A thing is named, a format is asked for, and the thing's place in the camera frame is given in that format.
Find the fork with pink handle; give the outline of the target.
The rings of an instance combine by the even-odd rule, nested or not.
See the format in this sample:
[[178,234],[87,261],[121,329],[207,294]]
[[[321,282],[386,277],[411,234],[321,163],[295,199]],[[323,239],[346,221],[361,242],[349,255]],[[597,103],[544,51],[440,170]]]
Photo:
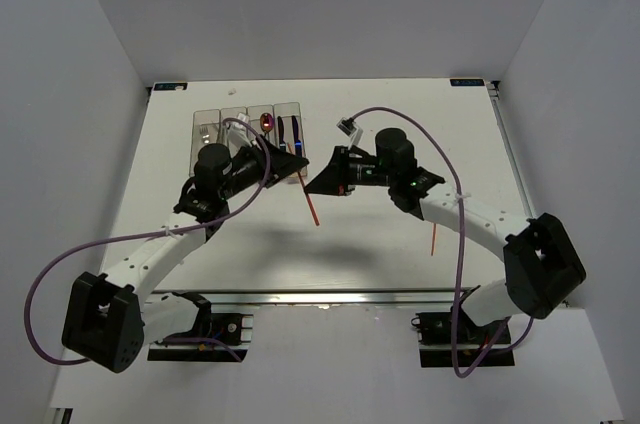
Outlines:
[[211,143],[211,131],[207,125],[201,125],[199,127],[199,135],[202,147]]

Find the orange chopstick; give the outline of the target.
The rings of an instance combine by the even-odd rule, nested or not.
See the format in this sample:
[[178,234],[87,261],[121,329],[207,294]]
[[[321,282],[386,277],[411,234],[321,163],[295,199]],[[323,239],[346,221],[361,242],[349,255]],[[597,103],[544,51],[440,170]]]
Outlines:
[[313,220],[313,222],[314,222],[314,225],[315,225],[316,227],[319,227],[319,226],[320,226],[320,221],[319,221],[319,218],[318,218],[318,215],[317,215],[317,212],[316,212],[315,206],[314,206],[314,204],[313,204],[313,202],[312,202],[312,200],[311,200],[310,195],[305,191],[305,181],[304,181],[304,178],[303,178],[303,176],[302,176],[302,174],[301,174],[301,172],[300,172],[300,171],[297,171],[297,173],[296,173],[296,174],[297,174],[298,181],[299,181],[299,183],[300,183],[300,185],[301,185],[303,195],[304,195],[304,197],[305,197],[305,199],[306,199],[306,202],[307,202],[307,205],[308,205],[308,208],[309,208],[309,211],[310,211],[310,214],[311,214],[312,220]]
[[437,242],[437,224],[432,223],[432,232],[431,232],[431,246],[430,246],[430,256],[433,257],[436,252],[436,242]]

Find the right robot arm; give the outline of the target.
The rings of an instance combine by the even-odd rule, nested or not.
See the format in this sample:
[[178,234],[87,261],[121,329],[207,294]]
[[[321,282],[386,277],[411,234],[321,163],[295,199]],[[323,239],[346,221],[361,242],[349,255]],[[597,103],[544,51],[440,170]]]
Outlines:
[[517,314],[545,319],[586,279],[586,270],[562,222],[509,214],[463,197],[445,179],[419,166],[413,143],[398,128],[375,136],[372,154],[337,146],[327,166],[305,190],[347,196],[359,186],[385,187],[402,212],[458,232],[495,255],[503,278],[481,285],[461,300],[451,318],[453,334],[472,343],[488,325]]

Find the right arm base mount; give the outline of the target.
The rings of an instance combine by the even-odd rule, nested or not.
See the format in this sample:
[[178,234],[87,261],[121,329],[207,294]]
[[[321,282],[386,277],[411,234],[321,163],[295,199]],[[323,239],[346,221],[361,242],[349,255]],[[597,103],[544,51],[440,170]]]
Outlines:
[[[417,332],[420,366],[425,369],[452,367],[451,353],[451,313],[421,312],[410,321]],[[459,366],[468,368],[487,347],[499,330],[500,323],[472,329],[462,321],[458,324],[457,356]],[[511,345],[510,331],[505,328],[494,346],[479,364],[480,367],[513,367],[515,358]]]

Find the iridescent rainbow spoon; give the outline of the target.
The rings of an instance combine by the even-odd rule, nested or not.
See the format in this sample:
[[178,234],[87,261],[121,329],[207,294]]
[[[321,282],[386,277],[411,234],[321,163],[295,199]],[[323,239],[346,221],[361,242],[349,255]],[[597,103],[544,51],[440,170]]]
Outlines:
[[269,134],[274,128],[273,116],[265,112],[260,116],[260,128],[263,134]]

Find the black knife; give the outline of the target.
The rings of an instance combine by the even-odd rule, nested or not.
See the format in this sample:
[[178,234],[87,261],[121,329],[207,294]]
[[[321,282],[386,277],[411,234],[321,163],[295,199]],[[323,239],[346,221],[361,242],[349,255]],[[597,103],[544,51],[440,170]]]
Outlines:
[[278,116],[276,118],[276,123],[277,123],[277,131],[278,131],[278,146],[279,146],[279,149],[282,150],[283,152],[287,152],[288,151],[288,145],[286,143],[286,138],[285,138],[285,126],[284,126],[283,118]]

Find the iridescent blue knife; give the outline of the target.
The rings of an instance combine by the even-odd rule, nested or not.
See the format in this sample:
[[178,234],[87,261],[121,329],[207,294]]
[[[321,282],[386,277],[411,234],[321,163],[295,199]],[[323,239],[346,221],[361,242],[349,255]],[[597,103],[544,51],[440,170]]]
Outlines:
[[295,154],[298,157],[302,157],[304,153],[303,153],[303,144],[301,140],[300,125],[299,125],[298,117],[295,115],[291,117],[291,126],[292,126]]

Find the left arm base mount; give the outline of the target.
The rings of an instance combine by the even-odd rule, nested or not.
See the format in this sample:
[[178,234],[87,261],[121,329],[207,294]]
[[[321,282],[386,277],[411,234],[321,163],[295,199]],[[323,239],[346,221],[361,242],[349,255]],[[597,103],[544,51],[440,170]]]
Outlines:
[[151,296],[142,318],[150,361],[240,363],[252,339],[251,314],[191,291]]

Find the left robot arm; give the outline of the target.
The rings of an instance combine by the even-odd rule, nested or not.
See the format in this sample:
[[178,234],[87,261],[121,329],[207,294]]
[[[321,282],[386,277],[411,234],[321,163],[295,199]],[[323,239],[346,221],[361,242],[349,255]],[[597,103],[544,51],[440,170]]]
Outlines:
[[73,283],[63,345],[114,373],[127,369],[147,345],[165,339],[199,343],[212,338],[211,304],[190,291],[152,293],[187,256],[206,244],[228,218],[229,201],[249,187],[269,188],[308,161],[257,140],[231,152],[204,145],[163,231],[100,275]]

